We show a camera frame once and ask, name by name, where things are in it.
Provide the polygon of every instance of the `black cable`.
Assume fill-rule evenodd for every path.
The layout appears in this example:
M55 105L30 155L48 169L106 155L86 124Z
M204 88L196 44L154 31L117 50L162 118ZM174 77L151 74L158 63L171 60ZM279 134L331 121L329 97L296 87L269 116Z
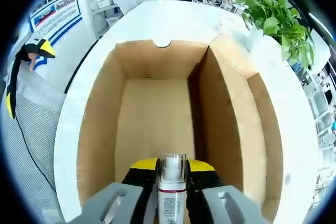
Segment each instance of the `black cable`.
M40 171L40 173L44 176L44 178L46 179L46 181L48 182L48 184L49 184L49 186L52 188L52 190L53 190L54 192L56 192L56 190L54 189L54 187L53 187L53 186L51 185L51 183L49 182L47 176L42 172L42 170L40 169L40 167L39 167L39 166L37 165L37 163L35 162L35 160L34 160L32 154L31 154L31 152L30 152L30 150L29 150L29 147L28 147L26 138L25 138L25 136L24 136L24 134L23 134L23 130L22 130L21 125L20 125L20 123L19 123L19 121L18 121L18 119L17 119L17 115L16 115L16 113L15 113L15 120L16 120L16 122L17 122L17 125L18 125L19 128L20 128L20 131L21 131L21 135L22 135L23 141L24 141L24 143L25 143L25 145L26 145L26 148L27 148L28 154L29 154L30 157L31 157L31 160L34 162L36 168Z
M85 54L85 55L83 56L83 58L80 60L78 66L76 67L76 69L75 69L74 72L72 73L72 76L71 76L71 78L70 78L70 80L69 80L69 82L68 82L68 84L67 84L67 86L66 86L66 88L65 88L65 91L64 91L65 94L68 93L69 88L70 88L70 86L71 86L71 84L72 84L72 81L73 81L73 79L75 78L75 75L77 74L77 72L78 72L80 66L82 66L84 60L86 59L86 57L88 56L89 52L91 51L91 49L95 46L95 44L96 44L97 42L98 42L98 41L96 40L96 42L93 43L93 45L89 48L89 50L86 52L86 54Z

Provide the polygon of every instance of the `pothos plant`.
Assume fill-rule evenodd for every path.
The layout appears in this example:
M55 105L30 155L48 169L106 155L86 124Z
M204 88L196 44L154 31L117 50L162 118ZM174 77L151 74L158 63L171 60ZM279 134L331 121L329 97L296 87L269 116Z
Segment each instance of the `pothos plant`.
M243 20L252 22L265 35L281 44L283 60L290 64L300 61L305 69L314 63L313 40L310 31L299 23L298 10L288 0L236 0L248 6Z

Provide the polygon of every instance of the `spray bottle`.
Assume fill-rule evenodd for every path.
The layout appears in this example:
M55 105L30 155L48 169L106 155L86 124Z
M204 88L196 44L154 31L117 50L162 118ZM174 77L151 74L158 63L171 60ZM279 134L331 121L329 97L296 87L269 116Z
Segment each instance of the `spray bottle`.
M159 223L183 224L186 154L164 154L159 176Z

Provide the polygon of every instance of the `white table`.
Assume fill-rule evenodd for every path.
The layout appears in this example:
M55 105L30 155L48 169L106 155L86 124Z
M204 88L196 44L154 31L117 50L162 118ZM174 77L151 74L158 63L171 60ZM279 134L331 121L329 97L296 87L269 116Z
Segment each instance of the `white table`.
M249 33L241 17L220 8L191 2L150 1L130 11L97 42L72 82L56 133L55 184L66 221L81 213L76 165L86 102L115 44L144 39L209 44L221 31L230 33L241 45L246 43ZM302 223L314 193L318 164L318 143L310 107L297 77L288 66L271 66L259 56L251 56L251 61L268 88L283 142L284 178L275 223ZM288 174L291 179L285 184Z

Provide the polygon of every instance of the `open cardboard box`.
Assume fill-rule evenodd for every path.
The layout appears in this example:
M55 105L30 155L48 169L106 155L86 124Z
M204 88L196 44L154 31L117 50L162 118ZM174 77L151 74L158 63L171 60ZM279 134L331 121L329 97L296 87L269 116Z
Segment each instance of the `open cardboard box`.
M186 153L212 165L272 221L282 187L277 118L259 73L227 35L210 45L117 44L87 102L77 158L81 204L135 162Z

